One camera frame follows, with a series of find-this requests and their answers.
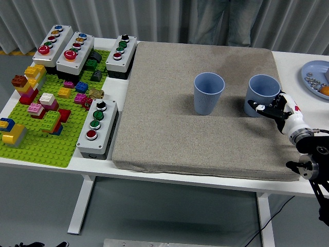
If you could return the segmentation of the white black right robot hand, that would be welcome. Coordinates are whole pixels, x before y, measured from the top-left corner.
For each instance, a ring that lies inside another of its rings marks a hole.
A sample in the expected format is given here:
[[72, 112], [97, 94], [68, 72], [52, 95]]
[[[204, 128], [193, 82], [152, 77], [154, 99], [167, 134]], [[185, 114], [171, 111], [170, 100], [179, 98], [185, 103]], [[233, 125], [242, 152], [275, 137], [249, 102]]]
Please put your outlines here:
[[283, 91], [277, 94], [270, 105], [251, 99], [248, 100], [248, 104], [258, 114], [273, 119], [280, 133], [287, 135], [292, 143], [314, 135], [310, 126], [304, 122], [303, 114], [296, 102]]

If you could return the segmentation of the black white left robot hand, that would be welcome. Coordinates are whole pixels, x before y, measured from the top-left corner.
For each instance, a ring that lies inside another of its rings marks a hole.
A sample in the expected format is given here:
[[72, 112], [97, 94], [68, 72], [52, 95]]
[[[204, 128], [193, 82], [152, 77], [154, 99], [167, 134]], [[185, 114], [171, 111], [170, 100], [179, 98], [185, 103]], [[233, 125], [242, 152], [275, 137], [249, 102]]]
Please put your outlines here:
[[[56, 247], [68, 247], [69, 243], [67, 241], [62, 241], [56, 245]], [[15, 244], [14, 247], [45, 247], [45, 244], [42, 242], [33, 242], [30, 244], [19, 243]]]

